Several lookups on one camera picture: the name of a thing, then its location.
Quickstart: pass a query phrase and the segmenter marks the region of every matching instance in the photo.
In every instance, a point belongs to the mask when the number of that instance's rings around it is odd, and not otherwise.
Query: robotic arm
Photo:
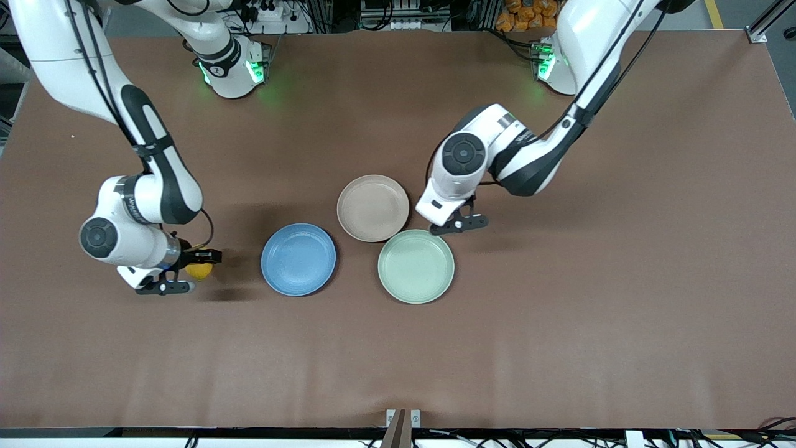
[[[20,40],[47,92],[70,108],[118,124],[144,166],[141,174],[103,183],[94,214],[80,228],[80,246],[89,256],[118,266],[139,293],[187,293],[193,284],[167,281],[165,271],[220,262],[221,252],[192,247],[160,224],[190,222],[202,211],[201,189],[150,99],[122,73],[88,1],[10,2]],[[158,9],[157,1],[126,3],[157,11],[177,27],[207,64],[210,84],[220,95],[241,96],[256,86],[241,54],[244,48],[256,53],[259,44],[233,39],[217,14],[179,17],[176,10]]]
[[[619,56],[630,33],[656,6],[674,12],[691,2],[569,0],[560,12],[558,30],[542,47],[548,54],[543,81],[554,80],[549,81],[553,88],[574,86],[575,99],[544,140],[500,104],[477,108],[462,118],[433,156],[431,177],[416,206],[431,222],[431,232],[461,233],[486,226],[486,217],[472,213],[472,200],[487,171],[512,195],[542,191],[613,92]],[[469,215],[459,212],[463,206],[470,207]]]

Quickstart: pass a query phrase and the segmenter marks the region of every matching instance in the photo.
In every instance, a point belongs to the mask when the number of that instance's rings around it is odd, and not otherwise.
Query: brown table
[[[178,40],[113,46],[201,183],[224,263],[194,294],[139,297],[85,256],[100,184],[139,163],[114,126],[32,88],[0,173],[3,426],[369,426],[391,407],[425,426],[793,414],[796,126],[742,31],[660,33],[542,195],[479,191],[491,224],[446,238],[454,284],[422,306],[381,288],[381,245],[348,237],[335,202],[370,173],[417,198],[431,151],[480,104],[550,125],[568,99],[502,42],[287,37],[270,84],[241,100],[204,86]],[[339,251],[311,297],[259,272],[291,222]]]

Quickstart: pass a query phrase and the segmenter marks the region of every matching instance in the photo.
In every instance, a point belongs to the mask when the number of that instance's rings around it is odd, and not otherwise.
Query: yellow stripe
[[[704,0],[704,5],[708,8],[708,16],[710,16],[710,23],[713,25],[713,29],[723,29],[724,23],[721,21],[716,0]]]

